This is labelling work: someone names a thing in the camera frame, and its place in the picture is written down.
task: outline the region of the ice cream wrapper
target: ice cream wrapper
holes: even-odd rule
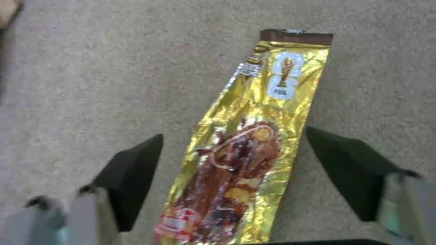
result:
[[[154,244],[269,241],[332,39],[260,32],[251,55],[198,123]]]

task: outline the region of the beige carpet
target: beige carpet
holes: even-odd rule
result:
[[[4,33],[0,223],[38,194],[68,205],[118,150],[163,133],[125,244],[148,244],[191,131],[264,28],[335,33],[308,125],[436,181],[433,0],[28,0]],[[377,238],[302,139],[273,241]]]

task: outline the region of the gold foil wrapper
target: gold foil wrapper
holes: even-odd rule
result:
[[[233,188],[223,195],[230,198],[233,195],[235,202],[245,205],[245,212],[231,238],[193,241],[188,239],[188,234],[180,240],[175,231],[165,233],[157,228],[160,234],[157,244],[253,244],[269,241],[329,49],[330,46],[326,45],[277,41],[260,41],[256,45],[246,63],[238,66],[218,99],[198,123],[186,150],[182,171],[169,193],[165,212],[177,206],[177,199],[205,164],[208,156],[200,156],[198,149],[213,149],[223,135],[237,136],[247,125],[270,123],[279,137],[279,154],[261,179],[239,181],[245,187],[254,187],[255,192],[244,194],[250,191]],[[268,134],[271,133],[257,130],[250,137],[263,140],[269,137]],[[189,219],[185,221],[183,225],[193,226]]]

